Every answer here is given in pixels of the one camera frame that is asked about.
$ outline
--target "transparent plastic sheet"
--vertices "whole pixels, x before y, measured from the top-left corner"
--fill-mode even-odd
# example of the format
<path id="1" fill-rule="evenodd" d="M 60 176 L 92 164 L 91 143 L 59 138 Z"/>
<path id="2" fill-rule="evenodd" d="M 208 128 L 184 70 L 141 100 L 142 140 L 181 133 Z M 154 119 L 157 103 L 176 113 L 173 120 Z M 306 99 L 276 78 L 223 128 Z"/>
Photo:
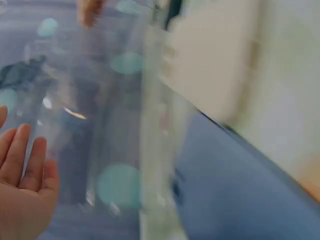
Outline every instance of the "transparent plastic sheet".
<path id="1" fill-rule="evenodd" d="M 31 124 L 27 155 L 46 137 L 60 173 L 40 240 L 140 239 L 145 2 L 109 0 L 91 29 L 78 26 L 73 0 L 1 8 L 0 102 L 9 108 L 1 132 Z"/>

